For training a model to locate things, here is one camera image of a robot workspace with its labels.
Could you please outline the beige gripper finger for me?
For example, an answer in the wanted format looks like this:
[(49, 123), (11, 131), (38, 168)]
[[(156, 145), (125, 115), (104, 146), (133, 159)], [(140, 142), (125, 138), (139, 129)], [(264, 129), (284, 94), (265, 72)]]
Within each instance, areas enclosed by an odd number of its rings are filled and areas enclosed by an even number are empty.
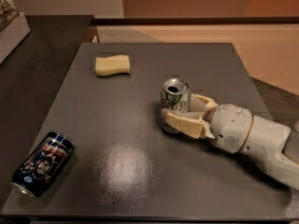
[(204, 120), (205, 112), (179, 112), (163, 108), (161, 111), (164, 122), (175, 131), (184, 133), (195, 139), (214, 139), (215, 135), (210, 129), (210, 124)]
[(205, 119), (216, 106), (218, 104), (212, 98), (192, 93), (189, 117), (191, 119)]

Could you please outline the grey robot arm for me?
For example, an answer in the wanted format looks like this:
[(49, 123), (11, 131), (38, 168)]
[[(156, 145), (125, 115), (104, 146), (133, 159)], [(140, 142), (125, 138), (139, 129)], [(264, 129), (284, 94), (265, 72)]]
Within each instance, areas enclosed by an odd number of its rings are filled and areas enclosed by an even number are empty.
[(299, 189), (298, 126), (288, 127), (250, 113), (236, 105), (219, 105), (211, 98), (191, 96), (190, 110), (161, 111), (166, 124), (213, 147), (250, 157), (276, 181)]

